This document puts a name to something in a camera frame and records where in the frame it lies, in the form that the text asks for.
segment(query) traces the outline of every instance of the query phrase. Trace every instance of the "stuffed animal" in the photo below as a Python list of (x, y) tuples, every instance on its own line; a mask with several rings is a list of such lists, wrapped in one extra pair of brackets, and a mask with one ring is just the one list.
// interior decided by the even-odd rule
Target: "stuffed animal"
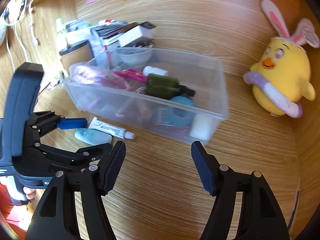
[(271, 115), (302, 115), (299, 100), (302, 96), (314, 100), (316, 93), (310, 84), (311, 69), (306, 51), (301, 47), (309, 43), (319, 47), (319, 39), (310, 20), (302, 19), (290, 37), (277, 6), (262, 0), (261, 8), (280, 37), (271, 39), (259, 62), (244, 74), (244, 81), (253, 84), (252, 93)]

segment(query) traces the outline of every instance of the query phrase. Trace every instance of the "pink scissors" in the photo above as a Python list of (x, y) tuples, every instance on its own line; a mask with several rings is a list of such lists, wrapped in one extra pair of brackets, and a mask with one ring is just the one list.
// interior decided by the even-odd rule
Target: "pink scissors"
[(148, 80), (148, 77), (144, 76), (142, 71), (139, 71), (134, 68), (128, 68), (123, 71), (114, 71), (114, 73), (120, 77), (130, 78), (143, 83), (146, 83)]

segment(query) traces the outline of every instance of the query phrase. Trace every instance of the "transparent plastic box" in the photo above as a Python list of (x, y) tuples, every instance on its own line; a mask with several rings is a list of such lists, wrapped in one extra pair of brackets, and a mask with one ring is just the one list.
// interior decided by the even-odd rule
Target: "transparent plastic box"
[[(205, 145), (228, 118), (228, 98), (221, 60), (168, 49), (121, 48), (105, 52), (89, 65), (110, 70), (158, 67), (196, 91), (195, 107), (144, 94), (66, 80), (65, 88), (79, 111), (123, 123), (157, 135)], [(182, 125), (188, 118), (187, 125)]]

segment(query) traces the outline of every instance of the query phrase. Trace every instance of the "yellow object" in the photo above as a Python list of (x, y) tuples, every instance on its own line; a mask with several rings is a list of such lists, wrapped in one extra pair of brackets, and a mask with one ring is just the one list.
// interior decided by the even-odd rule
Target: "yellow object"
[[(273, 38), (259, 62), (250, 67), (271, 82), (290, 101), (298, 102), (302, 96), (314, 100), (316, 93), (309, 83), (311, 69), (305, 50), (285, 38)], [(257, 102), (274, 115), (284, 115), (257, 87), (252, 87)]]

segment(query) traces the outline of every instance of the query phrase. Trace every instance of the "barcode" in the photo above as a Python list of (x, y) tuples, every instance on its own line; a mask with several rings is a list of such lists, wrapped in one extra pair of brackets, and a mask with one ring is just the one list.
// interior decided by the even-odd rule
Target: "barcode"
[(168, 119), (167, 119), (167, 108), (159, 107), (158, 108), (158, 116), (157, 116), (157, 124), (165, 124), (168, 125)]

